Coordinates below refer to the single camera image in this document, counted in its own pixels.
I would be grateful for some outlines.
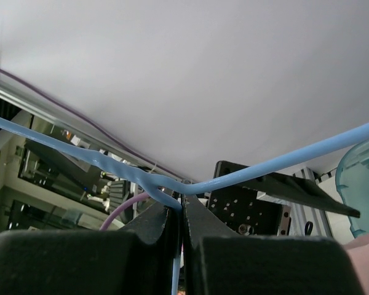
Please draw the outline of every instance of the twisted blue cable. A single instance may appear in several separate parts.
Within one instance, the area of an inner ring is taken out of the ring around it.
[[[169,195],[161,192],[158,189],[159,186],[164,186],[172,189],[173,191],[188,195],[210,192],[226,186],[232,186],[249,179],[257,178],[369,139],[369,123],[367,123],[347,132],[319,141],[318,143],[302,147],[301,149],[278,156],[264,163],[256,164],[219,178],[214,178],[197,184],[183,184],[169,178],[168,176],[154,175],[146,173],[139,168],[130,167],[97,151],[81,149],[79,147],[66,144],[2,118],[0,118],[0,128],[69,154],[120,178],[125,178],[131,182],[138,183],[140,186],[145,188],[145,191],[148,192],[153,199],[176,210],[181,210],[180,204]]]

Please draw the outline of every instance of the teal plastic container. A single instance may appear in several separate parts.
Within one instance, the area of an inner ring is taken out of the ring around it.
[[[349,218],[353,236],[369,234],[369,140],[344,155],[336,171],[335,184],[343,203],[361,212],[360,218]]]

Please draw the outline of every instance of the blue cable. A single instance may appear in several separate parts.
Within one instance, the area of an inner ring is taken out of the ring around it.
[[[0,118],[0,128],[37,141],[38,143],[45,144],[46,146],[64,152],[65,154],[69,154],[120,178],[125,178],[131,182],[138,183],[140,186],[145,188],[154,200],[176,210],[181,210],[180,204],[167,194],[161,192],[158,187],[164,186],[172,189],[173,191],[187,195],[210,192],[226,186],[232,186],[249,179],[257,178],[369,139],[369,123],[367,123],[347,132],[319,141],[318,143],[302,147],[301,149],[278,156],[264,163],[256,164],[219,178],[214,178],[197,184],[183,184],[168,176],[154,175],[146,173],[139,168],[130,167],[97,151],[81,149],[79,147],[66,144],[2,118]]]

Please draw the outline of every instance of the purple cable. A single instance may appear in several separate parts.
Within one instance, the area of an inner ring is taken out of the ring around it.
[[[102,134],[104,134],[107,138],[109,138],[111,141],[113,141],[114,143],[116,143],[118,146],[120,146],[123,150],[125,150],[126,152],[129,152],[130,154],[134,155],[135,157],[138,157],[142,160],[144,160],[145,162],[148,162],[151,165],[154,165],[154,162],[148,160],[146,157],[143,157],[142,155],[140,155],[139,153],[131,150],[129,147],[127,147],[124,143],[120,142],[118,139],[116,139],[113,135],[111,135],[108,131],[106,131],[103,127],[99,126],[97,123],[95,123],[93,120],[89,119],[88,117],[86,117],[85,115],[81,114],[80,112],[76,111],[75,109],[72,109],[71,107],[67,106],[66,104],[63,104],[59,101],[57,101],[55,98],[52,98],[51,96],[49,96],[48,94],[46,94],[45,92],[43,92],[41,89],[33,86],[32,84],[30,84],[29,82],[11,74],[10,72],[7,72],[6,70],[3,70],[0,68],[0,74],[3,74],[9,78],[11,78],[12,80],[18,82],[19,84],[22,84],[23,86],[25,86],[26,88],[29,88],[30,90],[34,91],[35,93],[37,93],[38,95],[40,95],[41,97],[45,98],[47,101],[55,104],[56,106],[58,106],[59,108],[62,108],[66,111],[68,111],[70,114],[75,115],[76,117],[80,118],[81,120],[85,121],[86,123],[88,123],[89,125],[91,125],[92,127],[96,128],[99,132],[101,132]],[[172,175],[175,175],[177,178],[182,178],[179,175],[177,175],[176,173],[164,168],[163,166],[160,165],[156,165],[157,168],[160,168]]]
[[[103,225],[100,227],[100,230],[107,230],[107,228],[111,225],[113,220],[119,216],[119,214],[121,214],[124,210],[126,210],[129,206],[133,205],[134,203],[144,201],[148,197],[149,197],[148,193],[143,192],[122,203],[122,205],[113,210],[113,212],[107,217]]]

